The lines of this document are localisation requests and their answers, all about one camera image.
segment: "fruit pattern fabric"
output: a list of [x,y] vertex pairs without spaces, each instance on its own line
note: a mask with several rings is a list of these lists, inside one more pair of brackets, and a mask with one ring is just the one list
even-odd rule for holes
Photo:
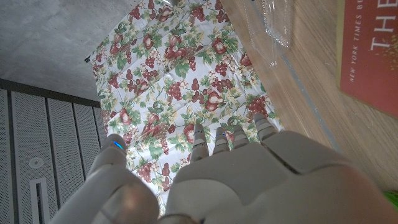
[[241,124],[257,141],[253,122],[280,119],[219,0],[140,2],[92,53],[106,134],[123,136],[128,169],[156,194],[161,207],[175,173],[190,160],[193,125]]

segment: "gray ceiling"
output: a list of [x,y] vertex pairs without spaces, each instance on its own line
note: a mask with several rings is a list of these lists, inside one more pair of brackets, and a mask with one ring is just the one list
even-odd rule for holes
[[0,78],[98,101],[84,59],[137,0],[1,0]]

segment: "red book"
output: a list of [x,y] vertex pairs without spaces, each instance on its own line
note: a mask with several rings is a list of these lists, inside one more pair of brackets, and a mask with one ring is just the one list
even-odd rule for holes
[[338,86],[398,118],[398,0],[340,0]]

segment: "perforated metal panel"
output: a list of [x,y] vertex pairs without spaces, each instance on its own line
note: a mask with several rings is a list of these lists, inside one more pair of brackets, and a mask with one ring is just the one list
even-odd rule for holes
[[106,138],[104,120],[102,119],[101,109],[99,108],[93,108],[93,109],[94,109],[95,120],[97,121],[99,143],[102,146],[102,142]]
[[83,167],[87,175],[96,155],[100,151],[100,144],[98,143],[92,107],[77,104],[74,104],[74,107]]
[[[57,211],[47,112],[42,97],[16,92],[11,96],[19,222],[32,223],[30,180],[46,179],[50,217]],[[43,159],[43,165],[36,169],[29,164],[35,157]]]
[[0,189],[0,223],[14,223],[6,90],[0,90]]
[[72,104],[48,99],[60,204],[84,183]]

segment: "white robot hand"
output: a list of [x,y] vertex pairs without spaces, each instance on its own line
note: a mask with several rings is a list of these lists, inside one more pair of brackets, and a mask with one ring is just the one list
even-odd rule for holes
[[278,133],[262,114],[254,120],[260,143],[236,126],[229,150],[218,128],[212,156],[195,125],[190,164],[175,176],[160,219],[154,194],[125,168],[126,144],[110,135],[51,223],[397,223],[392,205],[341,154]]

